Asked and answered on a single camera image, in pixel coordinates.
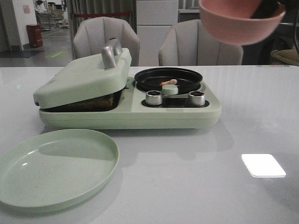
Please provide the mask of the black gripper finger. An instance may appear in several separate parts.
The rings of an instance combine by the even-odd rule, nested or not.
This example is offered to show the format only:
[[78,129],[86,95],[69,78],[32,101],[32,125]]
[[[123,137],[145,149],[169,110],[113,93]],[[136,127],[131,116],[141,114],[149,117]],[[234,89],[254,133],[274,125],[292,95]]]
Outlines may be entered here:
[[251,15],[251,19],[265,19],[271,17],[278,8],[277,0],[262,0]]

